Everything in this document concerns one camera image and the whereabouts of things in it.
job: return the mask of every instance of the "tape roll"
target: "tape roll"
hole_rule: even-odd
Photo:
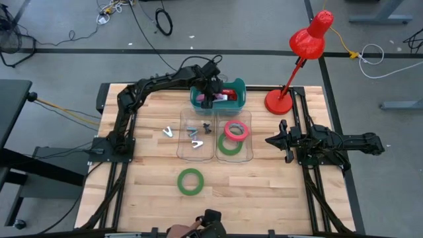
[[[236,135],[236,134],[232,133],[231,128],[234,128],[234,127],[240,128],[242,134]],[[244,123],[242,123],[238,120],[230,120],[230,121],[226,122],[225,135],[228,139],[233,140],[233,141],[245,141],[245,139],[249,135],[249,129],[247,128],[247,126]]]
[[[182,181],[184,180],[184,177],[187,174],[193,174],[193,175],[196,175],[198,177],[198,185],[193,190],[186,189],[184,187],[184,185],[182,184]],[[183,193],[183,195],[187,195],[187,196],[197,195],[198,193],[201,192],[201,190],[203,189],[203,186],[204,186],[204,177],[196,169],[193,169],[193,168],[191,168],[191,169],[185,169],[178,176],[178,188],[179,188],[180,192]]]
[[[219,148],[219,150],[224,154],[224,155],[236,155],[238,154],[241,149],[243,148],[243,142],[242,141],[238,141],[238,145],[235,149],[226,149],[225,146],[223,146],[223,141],[225,140],[226,135],[225,133],[222,133],[219,136],[219,140],[217,142],[217,147]]]

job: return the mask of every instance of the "concrete floor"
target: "concrete floor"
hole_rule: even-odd
[[[3,0],[13,15],[24,1]],[[413,14],[408,25],[367,26],[348,23],[349,14],[375,13],[380,3],[373,1],[329,0],[327,9],[335,15],[334,27],[348,47],[361,51],[368,43],[376,43],[386,52],[408,53],[402,40],[421,29],[423,6],[419,0],[405,1],[396,12]],[[142,2],[153,15],[157,1]],[[313,11],[323,1],[312,0]],[[299,28],[308,25],[303,1],[296,0],[172,0],[165,7],[174,22],[174,34],[167,38],[154,34],[155,27],[135,7],[135,13],[147,37],[158,49],[220,50],[290,50],[288,40]],[[70,30],[86,36],[95,29],[95,1],[31,0],[19,24],[41,42],[65,40]],[[326,35],[326,52],[344,52],[337,35]],[[88,40],[68,42],[59,49],[150,49],[135,25],[130,10],[124,8],[101,26]],[[7,56],[15,60],[22,54]],[[176,67],[184,55],[164,55]],[[219,65],[230,79],[240,77],[247,84],[279,85],[286,80],[296,57],[225,55]],[[381,65],[368,67],[370,75],[382,75],[421,59],[386,59]],[[421,237],[423,227],[423,160],[420,134],[423,114],[385,112],[378,109],[384,100],[417,100],[423,97],[423,66],[384,79],[364,77],[357,61],[348,58],[326,58],[340,121],[345,134],[375,132],[385,149],[379,157],[350,153],[352,172],[363,215],[366,233],[390,237]],[[29,79],[40,98],[66,108],[96,114],[95,98],[100,83],[136,81],[170,69],[156,56],[148,54],[36,54],[16,69],[0,65],[4,79]],[[317,61],[308,61],[297,75],[295,85],[322,85]],[[38,105],[27,103],[7,142],[7,148],[32,153],[35,146],[75,147],[88,142],[94,132],[69,122]],[[0,193],[0,224],[8,212],[8,204],[16,187],[5,186]],[[69,200],[27,199],[18,218],[28,222],[21,231],[0,227],[0,234],[32,234],[50,226],[72,205]],[[55,231],[70,230],[76,212],[71,213]]]

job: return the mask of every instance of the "green tape roll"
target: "green tape roll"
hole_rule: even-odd
[[[217,142],[217,147],[219,148],[219,150],[224,154],[224,155],[236,155],[238,154],[241,149],[243,148],[243,142],[242,141],[238,141],[238,146],[235,149],[226,149],[223,146],[223,141],[225,140],[226,135],[225,133],[222,133],[219,136],[219,141]]]
[[[188,190],[182,184],[182,181],[184,180],[184,177],[187,174],[193,174],[193,175],[196,175],[198,177],[198,186],[194,190]],[[201,192],[201,190],[203,189],[203,186],[204,186],[204,177],[196,169],[193,169],[193,168],[185,169],[178,176],[178,188],[179,188],[180,192],[183,193],[183,195],[187,195],[187,196],[197,195],[198,193]]]

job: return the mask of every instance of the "clear plastic container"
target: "clear plastic container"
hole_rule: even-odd
[[[225,110],[223,112],[217,111],[216,114],[215,154],[217,159],[219,159],[220,162],[224,163],[242,163],[250,161],[254,156],[252,153],[251,113],[247,110],[242,110],[241,112],[238,112],[236,116],[232,116],[235,114],[235,112],[228,113],[228,111]],[[247,138],[242,142],[242,145],[240,145],[240,142],[231,141],[225,136],[225,125],[228,121],[231,120],[238,120],[245,124],[245,126],[248,128],[249,134]],[[236,127],[231,128],[231,131],[234,134],[241,134],[241,130]],[[234,155],[230,155],[228,154],[228,152],[224,153],[219,148],[219,140],[221,140],[223,147],[228,150],[236,150],[238,147],[241,147],[241,150]]]
[[[211,132],[206,134],[204,124],[209,124]],[[193,137],[189,135],[192,131],[189,127],[196,128],[196,140],[202,141],[203,145],[193,148]],[[197,110],[183,109],[180,111],[180,128],[177,155],[181,159],[187,161],[208,161],[214,157],[215,151],[215,112],[208,110],[207,112],[198,113]]]

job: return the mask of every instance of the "teal basket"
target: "teal basket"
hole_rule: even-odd
[[[213,108],[211,110],[203,110],[201,108],[201,102],[196,102],[196,98],[198,95],[201,94],[201,92],[198,91],[195,87],[191,87],[190,100],[192,107],[194,107],[197,114],[207,115],[214,112],[225,116],[238,115],[242,111],[245,105],[245,101],[247,99],[247,88],[245,87],[244,81],[242,79],[237,78],[232,83],[223,83],[223,88],[234,89],[237,93],[237,100],[228,100],[224,102],[213,103]]]

